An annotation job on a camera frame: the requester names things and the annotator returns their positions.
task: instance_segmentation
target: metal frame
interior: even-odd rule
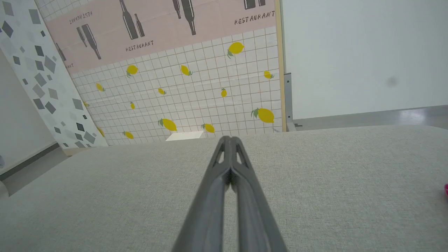
[[[228,136],[218,142],[172,250],[222,251],[229,185],[237,194],[239,251],[287,251],[241,140]]]
[[[286,111],[286,127],[288,131],[296,131],[293,122],[293,90],[291,73],[284,74],[284,106]]]

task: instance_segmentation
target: pink wallpaper section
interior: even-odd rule
[[[67,59],[64,63],[68,72],[74,74],[153,52],[275,26],[276,23],[274,0],[266,0],[264,6],[257,5],[256,8],[247,10],[244,0],[191,2],[196,35],[192,35],[181,0],[181,19],[177,16],[172,0],[124,0],[134,23],[136,13],[145,32],[144,37],[132,40],[123,21],[119,0],[90,2],[47,22],[46,25]],[[71,23],[72,18],[90,12],[90,16]],[[86,47],[80,39],[76,28],[84,24],[89,25],[94,35],[100,60],[87,40]]]

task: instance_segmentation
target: wooden panel edge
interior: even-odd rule
[[[283,65],[283,33],[281,27],[281,6],[280,0],[275,0],[276,4],[276,30],[277,30],[277,48],[279,55],[279,77],[280,77],[280,99],[281,99],[281,124],[283,132],[286,132],[286,110],[284,104],[284,65]]]
[[[92,148],[72,148],[72,149],[62,149],[62,151],[65,153],[65,155],[67,156],[73,156],[75,154],[78,154],[82,151],[85,151],[87,149],[92,149]]]

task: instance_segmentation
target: white wall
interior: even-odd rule
[[[0,174],[55,143],[0,51]]]
[[[448,104],[447,0],[282,0],[293,118]]]

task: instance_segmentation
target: wallpaper panel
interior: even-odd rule
[[[57,4],[41,12],[109,145],[282,131],[273,0]]]
[[[33,0],[3,1],[0,48],[62,148],[107,146]]]

